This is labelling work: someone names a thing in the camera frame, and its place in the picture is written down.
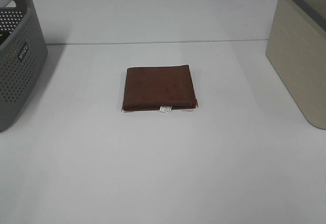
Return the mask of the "white towel care label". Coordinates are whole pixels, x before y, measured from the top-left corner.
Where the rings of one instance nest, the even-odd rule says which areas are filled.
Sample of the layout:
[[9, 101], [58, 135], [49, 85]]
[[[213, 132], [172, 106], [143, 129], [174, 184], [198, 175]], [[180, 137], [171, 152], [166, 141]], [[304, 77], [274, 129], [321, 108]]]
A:
[[170, 114], [171, 113], [171, 110], [172, 110], [172, 107], [171, 106], [161, 106], [159, 108], [159, 111], [161, 113], [164, 113], [164, 114]]

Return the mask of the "grey perforated plastic basket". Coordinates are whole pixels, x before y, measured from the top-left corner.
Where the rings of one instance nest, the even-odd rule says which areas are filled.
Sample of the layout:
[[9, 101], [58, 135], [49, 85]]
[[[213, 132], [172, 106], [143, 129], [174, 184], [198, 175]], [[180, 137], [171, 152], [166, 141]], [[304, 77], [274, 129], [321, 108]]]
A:
[[22, 110], [48, 54], [33, 0], [12, 1], [1, 8], [1, 131]]

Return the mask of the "brown towel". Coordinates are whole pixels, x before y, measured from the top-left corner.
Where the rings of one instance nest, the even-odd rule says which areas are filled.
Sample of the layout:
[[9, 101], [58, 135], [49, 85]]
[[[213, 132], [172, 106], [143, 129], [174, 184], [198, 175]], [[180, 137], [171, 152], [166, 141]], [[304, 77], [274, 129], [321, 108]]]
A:
[[194, 109], [197, 99], [189, 65], [132, 67], [126, 72], [124, 111]]

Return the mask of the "beige plastic basket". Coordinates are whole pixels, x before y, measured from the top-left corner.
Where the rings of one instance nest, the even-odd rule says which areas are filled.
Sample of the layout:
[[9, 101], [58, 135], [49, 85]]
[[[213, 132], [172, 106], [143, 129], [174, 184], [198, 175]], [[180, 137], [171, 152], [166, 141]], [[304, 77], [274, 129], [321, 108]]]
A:
[[266, 56], [305, 119], [325, 129], [325, 0], [278, 0]]

